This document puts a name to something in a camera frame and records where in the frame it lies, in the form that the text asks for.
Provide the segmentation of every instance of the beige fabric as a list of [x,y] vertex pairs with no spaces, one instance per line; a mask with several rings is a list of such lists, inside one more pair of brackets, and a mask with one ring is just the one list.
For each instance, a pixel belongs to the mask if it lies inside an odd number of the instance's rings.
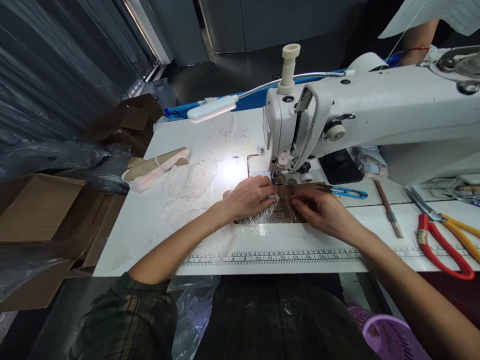
[[[134,179],[138,178],[139,176],[146,175],[159,167],[157,165],[157,162],[158,164],[162,165],[168,159],[171,159],[173,156],[175,156],[179,152],[186,149],[187,149],[186,147],[181,147],[176,150],[153,157],[150,160],[144,160],[139,157],[132,157],[128,162],[129,171],[125,173],[123,180],[126,182],[131,182]],[[180,165],[186,165],[188,163],[189,163],[189,159],[182,157],[175,163],[175,165],[180,166]]]

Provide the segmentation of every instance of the pink fabric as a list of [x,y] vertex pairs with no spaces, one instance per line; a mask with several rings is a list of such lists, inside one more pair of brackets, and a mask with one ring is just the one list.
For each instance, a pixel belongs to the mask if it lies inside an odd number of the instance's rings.
[[[185,149],[180,151],[179,153],[175,154],[172,156],[170,159],[165,161],[163,164],[160,165],[160,167],[157,167],[156,169],[150,171],[148,174],[138,176],[133,181],[127,181],[126,183],[130,186],[130,189],[143,193],[144,191],[150,189],[154,182],[160,178],[165,172],[170,169],[175,163],[180,160],[180,159],[188,159],[189,156],[189,150]],[[125,177],[125,174],[129,171],[125,171],[122,174],[122,179]]]

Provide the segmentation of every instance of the plaid shirt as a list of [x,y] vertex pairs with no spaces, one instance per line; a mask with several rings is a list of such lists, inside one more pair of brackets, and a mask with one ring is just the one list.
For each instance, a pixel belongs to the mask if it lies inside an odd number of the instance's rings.
[[[322,289],[329,276],[222,277],[195,360],[378,360],[345,305]],[[82,318],[69,359],[171,359],[177,307],[167,287],[124,273]]]
[[69,359],[170,359],[177,307],[167,287],[124,273],[81,319]]

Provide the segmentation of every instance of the red bracelet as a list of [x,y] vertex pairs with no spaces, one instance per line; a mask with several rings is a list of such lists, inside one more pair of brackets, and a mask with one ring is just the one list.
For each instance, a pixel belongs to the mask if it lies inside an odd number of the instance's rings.
[[429,49],[430,47],[425,47],[425,46],[412,47],[411,49],[405,51],[405,54],[408,54],[409,52],[415,51],[415,50],[426,50],[428,52]]

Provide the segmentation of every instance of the forearm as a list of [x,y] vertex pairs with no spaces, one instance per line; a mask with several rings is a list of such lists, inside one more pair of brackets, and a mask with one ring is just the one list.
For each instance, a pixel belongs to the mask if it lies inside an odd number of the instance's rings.
[[229,222],[220,203],[214,204],[154,247],[128,271],[128,275],[144,284],[168,280],[203,239]]
[[395,300],[417,339],[435,359],[474,359],[480,331],[376,235],[359,246],[367,268]]
[[438,20],[431,20],[408,29],[403,36],[405,51],[413,48],[428,48],[432,44],[438,24]]

